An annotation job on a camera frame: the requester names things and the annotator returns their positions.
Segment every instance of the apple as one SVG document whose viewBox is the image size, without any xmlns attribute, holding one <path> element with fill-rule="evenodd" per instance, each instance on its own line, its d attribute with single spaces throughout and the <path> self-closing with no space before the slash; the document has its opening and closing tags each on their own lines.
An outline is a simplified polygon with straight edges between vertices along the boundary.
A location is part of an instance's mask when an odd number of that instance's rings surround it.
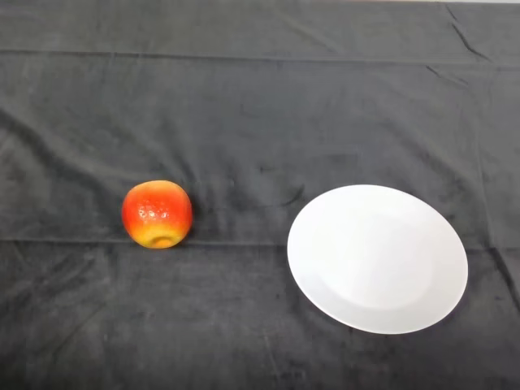
<svg viewBox="0 0 520 390">
<path fill-rule="evenodd" d="M 151 249 L 177 245 L 186 237 L 193 221 L 188 194 L 167 180 L 147 181 L 128 191 L 122 216 L 128 235 Z"/>
</svg>

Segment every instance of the apple skin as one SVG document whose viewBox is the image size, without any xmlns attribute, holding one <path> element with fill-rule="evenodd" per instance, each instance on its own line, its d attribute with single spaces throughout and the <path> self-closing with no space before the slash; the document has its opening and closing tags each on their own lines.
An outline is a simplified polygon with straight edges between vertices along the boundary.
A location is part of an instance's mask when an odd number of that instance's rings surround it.
<svg viewBox="0 0 520 390">
<path fill-rule="evenodd" d="M 132 188 L 124 198 L 121 214 L 128 235 L 150 249 L 177 245 L 193 221 L 188 194 L 167 180 L 147 181 Z"/>
</svg>

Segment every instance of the apple bottom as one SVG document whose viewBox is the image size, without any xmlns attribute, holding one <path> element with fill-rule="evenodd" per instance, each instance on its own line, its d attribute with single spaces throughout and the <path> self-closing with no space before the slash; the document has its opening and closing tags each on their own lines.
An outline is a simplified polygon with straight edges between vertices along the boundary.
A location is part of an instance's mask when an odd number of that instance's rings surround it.
<svg viewBox="0 0 520 390">
<path fill-rule="evenodd" d="M 178 244 L 188 233 L 189 226 L 182 228 L 165 223 L 147 223 L 132 228 L 130 236 L 133 240 L 151 249 L 165 249 Z"/>
</svg>

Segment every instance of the white plate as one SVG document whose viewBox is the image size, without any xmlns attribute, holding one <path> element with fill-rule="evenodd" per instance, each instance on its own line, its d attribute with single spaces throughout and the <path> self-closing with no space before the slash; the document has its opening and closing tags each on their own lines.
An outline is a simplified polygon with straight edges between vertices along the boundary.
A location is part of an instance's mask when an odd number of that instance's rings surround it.
<svg viewBox="0 0 520 390">
<path fill-rule="evenodd" d="M 367 332 L 418 331 L 460 301 L 466 252 L 451 225 L 407 193 L 352 185 L 316 197 L 296 217 L 288 260 L 302 292 Z"/>
</svg>

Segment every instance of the plate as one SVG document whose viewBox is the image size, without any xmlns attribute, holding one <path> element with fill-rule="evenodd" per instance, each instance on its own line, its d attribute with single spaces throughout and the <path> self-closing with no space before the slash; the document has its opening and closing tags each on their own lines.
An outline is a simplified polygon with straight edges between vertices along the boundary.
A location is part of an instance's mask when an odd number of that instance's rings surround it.
<svg viewBox="0 0 520 390">
<path fill-rule="evenodd" d="M 288 236 L 302 292 L 334 319 L 367 332 L 415 332 L 460 301 L 468 278 L 455 230 L 427 203 L 377 185 L 316 197 Z"/>
</svg>

